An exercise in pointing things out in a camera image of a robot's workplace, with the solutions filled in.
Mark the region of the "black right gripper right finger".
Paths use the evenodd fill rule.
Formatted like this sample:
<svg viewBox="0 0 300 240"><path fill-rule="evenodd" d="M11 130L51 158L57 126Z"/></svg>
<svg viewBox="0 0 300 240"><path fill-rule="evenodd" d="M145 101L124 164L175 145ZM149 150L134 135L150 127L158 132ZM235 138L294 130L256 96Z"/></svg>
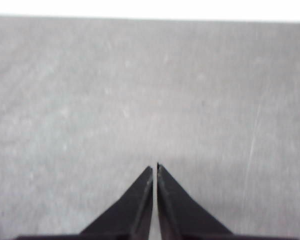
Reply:
<svg viewBox="0 0 300 240"><path fill-rule="evenodd" d="M199 205L160 163L157 164L157 207L163 237L233 236Z"/></svg>

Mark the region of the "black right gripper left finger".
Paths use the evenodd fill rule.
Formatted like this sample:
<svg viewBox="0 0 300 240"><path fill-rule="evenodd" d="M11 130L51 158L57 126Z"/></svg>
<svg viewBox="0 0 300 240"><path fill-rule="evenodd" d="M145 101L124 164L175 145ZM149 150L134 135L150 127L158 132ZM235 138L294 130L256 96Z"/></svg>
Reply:
<svg viewBox="0 0 300 240"><path fill-rule="evenodd" d="M126 192L81 235L96 237L148 237L153 212L153 169L148 166Z"/></svg>

